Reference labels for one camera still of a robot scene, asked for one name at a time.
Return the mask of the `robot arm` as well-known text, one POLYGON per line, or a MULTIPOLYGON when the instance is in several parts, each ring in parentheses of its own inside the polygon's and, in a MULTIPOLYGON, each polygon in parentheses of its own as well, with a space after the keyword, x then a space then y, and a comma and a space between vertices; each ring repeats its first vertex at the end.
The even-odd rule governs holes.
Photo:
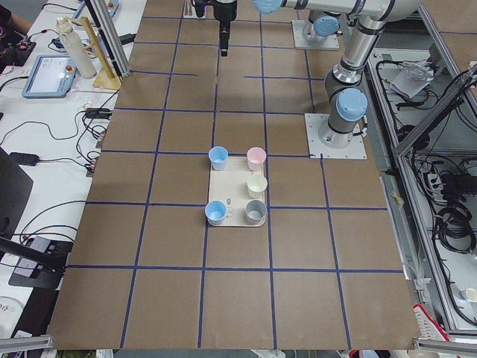
POLYGON ((345 13, 358 17, 356 28, 340 62, 326 76, 325 87, 331 106, 327 122, 318 130, 320 141, 330 148, 344 148, 367 109, 367 97, 357 88, 362 70, 379 39, 385 23, 411 15, 420 1, 254 1, 260 13, 281 7, 295 10, 345 13))
POLYGON ((310 10, 303 27, 303 39, 308 44, 323 44, 339 29, 339 13, 310 10))

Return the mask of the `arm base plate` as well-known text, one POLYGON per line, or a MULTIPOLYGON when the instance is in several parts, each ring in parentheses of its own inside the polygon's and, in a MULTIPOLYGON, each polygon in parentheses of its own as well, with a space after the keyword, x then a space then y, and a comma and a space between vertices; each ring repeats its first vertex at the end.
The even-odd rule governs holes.
POLYGON ((328 37, 318 35, 308 20, 293 20, 291 28, 295 48, 321 51, 338 51, 340 48, 335 34, 328 37))
POLYGON ((328 123, 328 113, 306 113, 305 127, 309 156, 316 159, 366 160, 364 134, 359 123, 348 134, 334 132, 328 123))

